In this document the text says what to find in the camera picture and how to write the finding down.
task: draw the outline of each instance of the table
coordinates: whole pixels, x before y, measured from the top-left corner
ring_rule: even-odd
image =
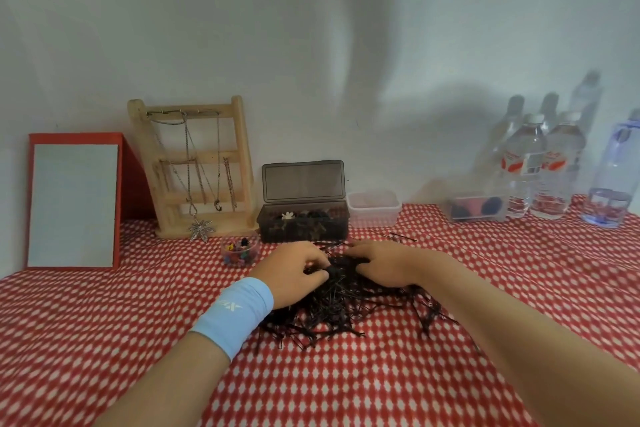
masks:
[[[405,204],[395,231],[442,250],[495,286],[640,369],[640,218],[619,230],[568,216],[452,225]],[[0,424],[88,425],[246,274],[219,239],[160,241],[127,223],[116,271],[22,271],[0,281]],[[382,237],[351,229],[354,238]],[[274,246],[265,245],[262,254]],[[365,338],[301,352],[254,333],[203,413],[204,426],[533,424],[464,329],[419,333],[410,310],[379,310]]]

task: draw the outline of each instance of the small plastic container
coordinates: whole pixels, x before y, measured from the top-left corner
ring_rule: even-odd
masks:
[[[451,176],[436,188],[438,206],[452,223],[506,219],[510,190],[500,172]]]
[[[402,203],[396,193],[375,189],[347,194],[349,223],[353,228],[393,227],[398,220]]]
[[[250,267],[260,257],[260,237],[252,232],[244,236],[225,236],[220,242],[222,262],[229,267]]]
[[[263,243],[339,241],[349,233],[341,160],[262,166],[265,205],[257,221]]]

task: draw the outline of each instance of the person's right hand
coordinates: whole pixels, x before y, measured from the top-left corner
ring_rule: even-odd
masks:
[[[405,287],[419,279],[420,253],[428,250],[412,248],[392,241],[362,240],[349,244],[344,254],[368,259],[358,273],[385,287]]]

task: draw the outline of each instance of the necklace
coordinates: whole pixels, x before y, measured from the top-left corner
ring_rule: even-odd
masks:
[[[170,166],[171,171],[176,176],[178,182],[182,186],[182,188],[187,192],[187,202],[189,203],[189,215],[193,218],[193,224],[188,228],[188,231],[191,232],[190,241],[194,241],[196,238],[202,239],[202,241],[207,242],[209,240],[209,233],[213,233],[216,230],[210,227],[211,220],[199,220],[198,219],[198,209],[196,205],[193,203],[193,197],[191,196],[191,161],[195,162],[196,165],[196,176],[198,177],[198,183],[200,184],[200,192],[202,193],[202,200],[204,204],[207,204],[207,196],[204,191],[204,186],[202,185],[202,176],[204,176],[205,181],[207,182],[207,186],[211,191],[211,194],[214,198],[213,204],[216,207],[216,211],[222,211],[222,205],[220,204],[220,115],[216,113],[216,133],[218,136],[218,185],[217,192],[213,192],[213,188],[211,186],[211,182],[209,182],[209,178],[207,177],[207,173],[204,170],[204,166],[198,160],[198,152],[196,150],[196,146],[193,143],[193,138],[191,137],[191,132],[189,131],[189,125],[187,124],[187,114],[185,112],[181,113],[182,121],[178,123],[164,122],[149,119],[151,122],[165,124],[165,125],[184,125],[184,149],[186,153],[185,161],[171,161],[167,160],[167,163]],[[164,144],[160,139],[160,135],[156,131],[155,127],[153,127],[154,135],[156,137],[156,141],[158,145],[164,152],[164,155],[167,156],[166,149],[164,148]],[[195,157],[191,158],[189,154],[189,142],[191,142],[191,148],[195,153]],[[177,169],[175,168],[176,164],[186,164],[187,165],[187,184],[185,185],[184,181],[178,174]]]

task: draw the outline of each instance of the water bottle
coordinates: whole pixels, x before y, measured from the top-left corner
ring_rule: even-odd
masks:
[[[582,83],[575,87],[569,100],[569,109],[582,113],[578,125],[585,137],[588,137],[591,131],[601,98],[600,72],[592,69],[586,74]]]
[[[603,228],[618,228],[640,181],[640,108],[616,125],[607,145],[582,219]]]
[[[523,217],[533,199],[538,175],[547,151],[547,140],[542,133],[542,114],[527,114],[522,125],[504,143],[500,167],[511,189],[507,216]]]
[[[580,156],[587,144],[578,122],[580,112],[563,112],[560,123],[547,136],[547,153],[540,171],[531,214],[547,220],[562,218],[571,204],[580,170]]]

